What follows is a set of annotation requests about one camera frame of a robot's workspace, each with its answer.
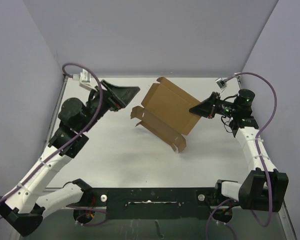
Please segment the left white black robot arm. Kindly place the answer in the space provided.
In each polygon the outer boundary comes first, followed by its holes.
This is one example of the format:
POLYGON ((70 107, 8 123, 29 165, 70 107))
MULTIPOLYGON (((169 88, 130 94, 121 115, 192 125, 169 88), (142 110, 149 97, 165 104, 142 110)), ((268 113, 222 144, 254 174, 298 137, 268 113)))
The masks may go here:
POLYGON ((91 201, 91 186, 82 179, 46 195, 43 191, 88 142, 85 133, 106 112, 124 109, 139 91, 138 86, 117 86, 102 80, 89 87, 87 102, 77 97, 63 102, 59 127, 42 155, 14 189, 0 196, 1 217, 22 237, 32 234, 50 214, 71 204, 85 206, 91 201))

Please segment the brown cardboard paper box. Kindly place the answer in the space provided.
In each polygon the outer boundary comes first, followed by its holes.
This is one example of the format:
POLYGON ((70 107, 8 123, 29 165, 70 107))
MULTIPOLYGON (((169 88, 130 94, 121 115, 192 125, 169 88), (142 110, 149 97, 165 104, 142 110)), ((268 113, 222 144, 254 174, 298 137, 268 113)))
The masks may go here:
POLYGON ((189 112, 199 100, 165 77, 159 77, 146 93, 141 105, 132 108, 131 119, 143 126, 173 151, 181 153, 187 147, 187 136, 200 120, 189 112))

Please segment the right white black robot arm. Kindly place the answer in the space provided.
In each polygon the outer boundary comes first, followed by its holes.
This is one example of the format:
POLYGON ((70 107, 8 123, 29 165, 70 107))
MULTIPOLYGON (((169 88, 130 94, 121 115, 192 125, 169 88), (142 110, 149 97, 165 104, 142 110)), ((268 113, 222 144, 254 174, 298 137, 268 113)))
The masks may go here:
POLYGON ((233 102, 221 99, 213 92, 209 98, 191 107, 189 112, 212 119, 215 115, 230 118, 229 127, 242 148, 248 175, 243 183, 218 180, 212 192, 213 200, 222 205, 229 199, 244 210, 278 212, 283 204, 289 178, 272 163, 261 137, 259 126, 252 115, 255 93, 239 90, 233 102))

